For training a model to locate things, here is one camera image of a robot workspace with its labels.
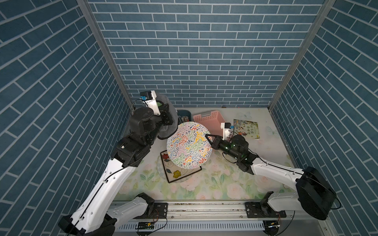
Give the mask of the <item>round blue checkered plate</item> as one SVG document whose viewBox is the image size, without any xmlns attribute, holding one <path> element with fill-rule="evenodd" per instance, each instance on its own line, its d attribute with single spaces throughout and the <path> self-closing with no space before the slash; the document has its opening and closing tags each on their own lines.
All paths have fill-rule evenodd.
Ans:
<svg viewBox="0 0 378 236">
<path fill-rule="evenodd" d="M 164 159 L 160 155 L 157 159 L 157 172 L 163 180 L 168 183 L 176 182 L 179 178 L 174 177 L 174 172 L 177 171 L 177 166 L 168 158 Z"/>
</svg>

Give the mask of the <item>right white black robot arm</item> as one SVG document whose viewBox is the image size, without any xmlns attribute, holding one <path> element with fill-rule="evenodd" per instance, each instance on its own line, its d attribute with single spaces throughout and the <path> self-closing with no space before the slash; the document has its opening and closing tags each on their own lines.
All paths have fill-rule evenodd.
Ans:
<svg viewBox="0 0 378 236">
<path fill-rule="evenodd" d="M 207 134 L 205 137 L 213 149 L 234 158 L 243 172 L 272 179 L 293 189 L 294 192 L 288 194 L 267 192 L 260 203 L 265 212 L 304 211 L 317 220 L 326 220 L 329 212 L 335 209 L 337 194 L 316 168 L 291 168 L 264 160 L 249 149 L 241 135 L 230 141 L 219 135 Z"/>
</svg>

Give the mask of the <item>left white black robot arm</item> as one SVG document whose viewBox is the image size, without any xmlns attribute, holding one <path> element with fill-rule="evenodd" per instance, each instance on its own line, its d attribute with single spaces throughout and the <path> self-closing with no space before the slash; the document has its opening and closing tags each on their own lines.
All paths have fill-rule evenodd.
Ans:
<svg viewBox="0 0 378 236">
<path fill-rule="evenodd" d="M 177 131 L 177 111 L 169 102 L 159 105 L 157 111 L 151 107 L 138 108 L 129 124 L 130 133 L 117 143 L 102 176 L 84 203 L 59 221 L 58 225 L 66 235 L 111 236 L 131 219 L 151 214 L 155 201 L 145 193 L 119 208 L 110 209 L 110 206 L 160 134 L 164 130 Z"/>
</svg>

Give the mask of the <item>grey green cleaning cloth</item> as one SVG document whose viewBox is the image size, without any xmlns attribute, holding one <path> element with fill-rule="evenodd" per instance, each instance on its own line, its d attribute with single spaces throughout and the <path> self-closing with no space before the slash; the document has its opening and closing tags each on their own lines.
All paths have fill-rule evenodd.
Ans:
<svg viewBox="0 0 378 236">
<path fill-rule="evenodd" d="M 162 117 L 163 125 L 157 137 L 160 140 L 165 140 L 171 137 L 178 129 L 178 114 L 173 104 L 168 97 L 161 93 L 156 93 L 156 101 L 162 104 L 159 107 L 160 116 Z"/>
</svg>

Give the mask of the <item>round colourful doodle plate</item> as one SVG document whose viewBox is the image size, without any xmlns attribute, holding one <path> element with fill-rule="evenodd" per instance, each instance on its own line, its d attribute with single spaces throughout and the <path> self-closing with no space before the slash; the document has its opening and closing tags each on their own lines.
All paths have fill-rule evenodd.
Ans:
<svg viewBox="0 0 378 236">
<path fill-rule="evenodd" d="M 182 169 L 196 169 L 210 158 L 212 148 L 206 138 L 210 132 L 202 124 L 186 122 L 167 139 L 166 150 L 170 160 Z"/>
</svg>

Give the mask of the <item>square flower pattern plate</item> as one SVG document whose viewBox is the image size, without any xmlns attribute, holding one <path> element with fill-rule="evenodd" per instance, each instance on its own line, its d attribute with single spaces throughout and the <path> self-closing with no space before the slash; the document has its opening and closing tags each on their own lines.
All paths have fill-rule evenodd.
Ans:
<svg viewBox="0 0 378 236">
<path fill-rule="evenodd" d="M 167 151 L 163 151 L 160 153 L 164 159 L 168 159 L 168 153 Z M 176 182 L 173 183 L 182 183 L 184 181 L 189 180 L 194 174 L 202 171 L 202 167 L 198 167 L 195 169 L 183 169 L 181 167 L 177 166 L 177 171 L 174 172 L 174 177 L 178 177 L 179 179 Z"/>
</svg>

